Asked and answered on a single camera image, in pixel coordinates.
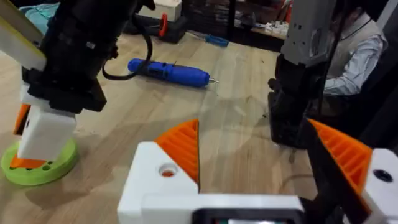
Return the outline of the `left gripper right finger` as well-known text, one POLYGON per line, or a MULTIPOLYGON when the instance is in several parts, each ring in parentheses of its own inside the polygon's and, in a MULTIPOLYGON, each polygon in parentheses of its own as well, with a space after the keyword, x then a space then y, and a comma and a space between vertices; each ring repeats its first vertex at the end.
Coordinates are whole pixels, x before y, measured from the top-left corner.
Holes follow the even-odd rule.
POLYGON ((397 155, 305 120, 308 155, 344 212, 345 223, 397 223, 397 155))

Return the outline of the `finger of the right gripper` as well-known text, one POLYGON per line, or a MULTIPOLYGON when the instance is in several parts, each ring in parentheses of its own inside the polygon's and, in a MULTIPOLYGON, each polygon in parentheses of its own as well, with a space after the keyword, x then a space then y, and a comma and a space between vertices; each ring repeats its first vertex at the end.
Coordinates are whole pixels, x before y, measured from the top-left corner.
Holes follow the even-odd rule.
POLYGON ((25 124, 27 122, 29 110, 30 110, 30 105, 24 103, 21 104, 21 107, 19 108, 19 112, 17 114, 16 123, 14 125, 14 130, 13 130, 14 135, 22 135, 25 124))
POLYGON ((35 169, 47 161, 54 161, 75 128, 75 114, 31 105, 17 152, 10 166, 35 169))

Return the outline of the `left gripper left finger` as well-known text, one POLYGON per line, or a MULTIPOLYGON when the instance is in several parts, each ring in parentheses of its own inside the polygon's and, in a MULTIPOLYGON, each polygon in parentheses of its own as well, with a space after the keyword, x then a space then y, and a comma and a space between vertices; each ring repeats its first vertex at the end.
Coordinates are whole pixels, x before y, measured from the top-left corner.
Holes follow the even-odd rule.
POLYGON ((199 121, 192 119, 137 145, 117 208, 119 223, 143 222, 147 194, 199 193, 198 131, 199 121))

